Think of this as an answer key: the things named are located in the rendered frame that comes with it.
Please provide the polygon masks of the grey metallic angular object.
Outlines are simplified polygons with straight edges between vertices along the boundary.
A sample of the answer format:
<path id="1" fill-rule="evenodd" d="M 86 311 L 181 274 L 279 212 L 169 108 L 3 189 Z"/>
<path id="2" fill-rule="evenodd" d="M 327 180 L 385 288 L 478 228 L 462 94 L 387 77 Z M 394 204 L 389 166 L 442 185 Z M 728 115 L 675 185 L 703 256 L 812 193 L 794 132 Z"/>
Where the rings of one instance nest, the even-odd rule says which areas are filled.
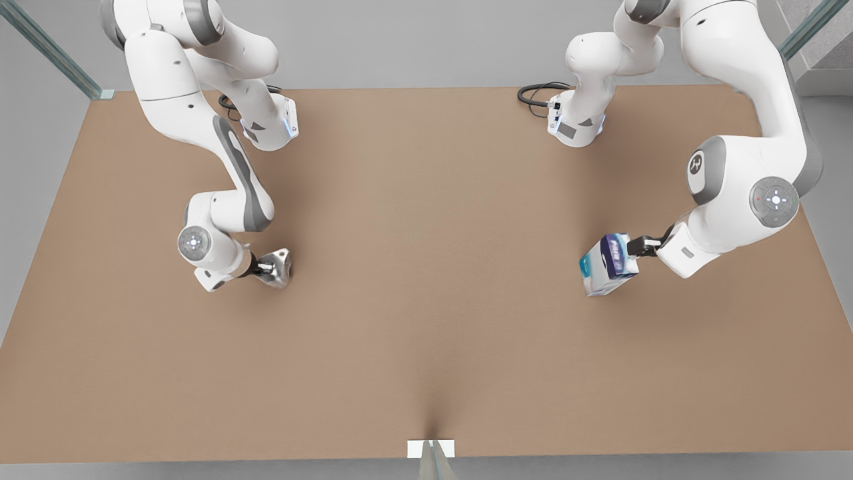
<path id="1" fill-rule="evenodd" d="M 259 263 L 268 263 L 275 266 L 271 275 L 256 275 L 265 285 L 284 289 L 291 279 L 292 259 L 290 251 L 286 248 L 275 250 L 258 258 Z"/>

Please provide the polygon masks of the blue and white printed box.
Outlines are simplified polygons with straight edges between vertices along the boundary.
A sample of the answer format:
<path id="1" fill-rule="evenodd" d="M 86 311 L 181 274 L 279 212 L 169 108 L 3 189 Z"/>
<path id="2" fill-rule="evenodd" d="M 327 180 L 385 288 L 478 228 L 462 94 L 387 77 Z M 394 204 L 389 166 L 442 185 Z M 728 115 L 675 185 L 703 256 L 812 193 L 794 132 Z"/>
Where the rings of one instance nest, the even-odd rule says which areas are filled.
<path id="1" fill-rule="evenodd" d="M 628 241 L 630 236 L 626 233 L 607 234 L 582 256 L 579 267 L 588 297 L 607 295 L 637 276 L 638 262 L 628 255 Z"/>

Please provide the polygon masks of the silver frame post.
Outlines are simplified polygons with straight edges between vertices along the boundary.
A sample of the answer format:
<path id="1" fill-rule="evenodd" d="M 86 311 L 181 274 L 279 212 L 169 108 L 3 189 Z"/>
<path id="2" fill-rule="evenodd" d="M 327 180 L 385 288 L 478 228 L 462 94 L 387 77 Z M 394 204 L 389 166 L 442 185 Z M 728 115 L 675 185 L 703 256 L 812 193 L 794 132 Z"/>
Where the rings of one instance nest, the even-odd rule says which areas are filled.
<path id="1" fill-rule="evenodd" d="M 408 440 L 407 458 L 420 459 L 418 480 L 458 480 L 448 459 L 456 457 L 453 439 Z"/>
<path id="2" fill-rule="evenodd" d="M 28 40 L 89 100 L 110 100 L 115 97 L 114 90 L 101 88 L 15 0 L 0 0 L 0 16 L 6 19 L 15 30 L 18 30 L 24 39 Z"/>
<path id="3" fill-rule="evenodd" d="M 786 61 L 791 60 L 849 2 L 850 0 L 820 0 L 779 46 L 783 58 Z"/>

